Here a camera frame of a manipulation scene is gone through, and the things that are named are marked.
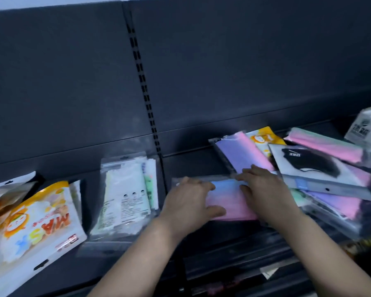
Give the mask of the clear packet of white masks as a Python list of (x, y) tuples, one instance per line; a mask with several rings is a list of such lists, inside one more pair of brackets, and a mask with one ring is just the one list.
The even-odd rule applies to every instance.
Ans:
[(145, 151), (103, 158), (93, 242), (135, 237), (158, 215), (157, 162)]

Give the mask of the white cardboard box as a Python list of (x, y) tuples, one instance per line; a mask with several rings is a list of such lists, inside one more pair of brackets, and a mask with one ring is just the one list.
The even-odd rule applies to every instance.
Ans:
[(371, 107), (360, 111), (345, 139), (371, 152)]

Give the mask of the orange cartoon mask packet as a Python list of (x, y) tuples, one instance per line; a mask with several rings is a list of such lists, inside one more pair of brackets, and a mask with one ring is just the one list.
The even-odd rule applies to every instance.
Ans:
[(33, 181), (36, 172), (12, 178), (0, 183), (0, 229), (10, 212), (19, 205), (37, 182)]

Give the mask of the slotted shelf upright strip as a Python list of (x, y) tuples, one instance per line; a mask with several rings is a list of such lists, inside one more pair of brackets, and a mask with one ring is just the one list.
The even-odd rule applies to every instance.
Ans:
[(158, 196), (162, 199), (165, 198), (167, 193), (167, 185), (165, 184), (164, 179), (164, 170), (162, 164), (162, 150), (160, 145), (160, 140), (158, 136), (158, 129), (155, 123), (154, 115), (153, 115), (153, 105), (152, 100), (149, 95), (149, 86), (146, 79), (146, 75), (144, 72), (144, 66), (142, 62), (142, 56), (139, 49), (139, 40), (137, 38), (137, 32), (135, 29), (135, 25), (133, 22), (133, 14), (131, 10), (131, 6), (129, 1), (125, 1), (122, 3), (123, 15), (124, 20), (127, 26), (127, 31), (129, 35), (130, 45), (133, 53), (134, 62), (136, 65), (136, 70), (139, 78), (139, 83), (142, 90), (143, 100), (146, 107), (146, 112), (148, 115), (148, 121), (151, 128), (151, 133), (153, 135), (153, 143), (154, 143), (154, 151), (153, 157), (157, 160), (157, 186), (158, 186)]

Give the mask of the lilac pink mask packet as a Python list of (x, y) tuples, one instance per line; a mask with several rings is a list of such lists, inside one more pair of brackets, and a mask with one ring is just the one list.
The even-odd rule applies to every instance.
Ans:
[[(361, 183), (365, 185), (369, 185), (371, 183), (371, 173), (352, 165), (345, 164), (345, 166), (361, 181)], [(336, 209), (336, 211), (340, 212), (351, 220), (356, 219), (356, 216), (360, 210), (360, 205), (363, 201), (363, 199), (348, 196), (339, 196), (308, 190), (301, 191), (312, 198), (319, 200), (325, 205)]]

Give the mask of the pink green mask packet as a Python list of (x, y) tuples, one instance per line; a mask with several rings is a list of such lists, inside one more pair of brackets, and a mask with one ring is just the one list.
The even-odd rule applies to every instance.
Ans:
[(284, 139), (353, 165), (371, 167), (371, 152), (355, 144), (296, 127), (291, 128)]

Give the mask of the person's left forearm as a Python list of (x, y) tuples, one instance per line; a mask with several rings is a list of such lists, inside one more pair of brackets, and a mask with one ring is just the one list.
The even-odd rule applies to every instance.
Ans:
[(178, 244), (168, 221), (154, 219), (87, 297), (152, 297)]

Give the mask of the blue pink pastel mask packet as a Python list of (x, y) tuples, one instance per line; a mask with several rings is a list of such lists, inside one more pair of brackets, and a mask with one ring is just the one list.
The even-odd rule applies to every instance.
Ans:
[(240, 189), (242, 182), (233, 179), (230, 175), (199, 176), (196, 179), (203, 183), (212, 183), (215, 187), (203, 198), (203, 208), (222, 207), (225, 209), (224, 215), (213, 216), (211, 220), (258, 220), (257, 215), (248, 207), (246, 198)]

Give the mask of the person's right hand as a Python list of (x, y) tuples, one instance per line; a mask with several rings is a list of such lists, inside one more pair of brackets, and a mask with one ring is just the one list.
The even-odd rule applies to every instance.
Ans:
[(302, 214), (287, 185), (267, 169), (252, 165), (235, 178), (257, 186), (257, 211), (253, 212), (276, 230), (285, 229)]

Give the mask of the large yellow cartoon mask packet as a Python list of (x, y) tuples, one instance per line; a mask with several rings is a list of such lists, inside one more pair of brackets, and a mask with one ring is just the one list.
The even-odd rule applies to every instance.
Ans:
[(80, 183), (56, 182), (10, 212), (0, 230), (0, 297), (87, 239)]

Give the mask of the dark shelf edge rail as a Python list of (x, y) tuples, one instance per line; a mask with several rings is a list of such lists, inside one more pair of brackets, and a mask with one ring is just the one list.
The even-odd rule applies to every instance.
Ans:
[[(268, 280), (260, 268), (279, 267)], [(280, 297), (312, 290), (289, 245), (258, 222), (211, 222), (176, 250), (154, 297)]]

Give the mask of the black mask packet white card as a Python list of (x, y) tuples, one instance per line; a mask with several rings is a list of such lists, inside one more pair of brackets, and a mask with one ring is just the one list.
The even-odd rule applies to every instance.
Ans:
[(303, 146), (269, 144), (289, 188), (371, 201), (371, 192), (340, 160)]

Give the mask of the person's right forearm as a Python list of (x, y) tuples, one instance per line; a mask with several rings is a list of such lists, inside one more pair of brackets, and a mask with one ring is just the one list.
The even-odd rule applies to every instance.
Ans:
[(310, 216), (295, 208), (265, 220), (289, 244), (319, 297), (371, 297), (371, 277)]

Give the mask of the purple pink mask packet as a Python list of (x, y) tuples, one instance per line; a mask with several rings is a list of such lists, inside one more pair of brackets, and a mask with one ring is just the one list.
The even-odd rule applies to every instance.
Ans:
[(209, 139), (208, 142), (217, 151), (231, 174), (240, 174), (243, 169), (249, 169), (252, 165), (276, 173), (269, 158), (243, 131)]

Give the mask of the white shelf price label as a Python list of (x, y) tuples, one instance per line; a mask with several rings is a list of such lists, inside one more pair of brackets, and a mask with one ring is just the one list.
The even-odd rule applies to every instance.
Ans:
[(266, 266), (260, 268), (260, 273), (265, 277), (266, 280), (270, 279), (279, 269), (279, 267)]

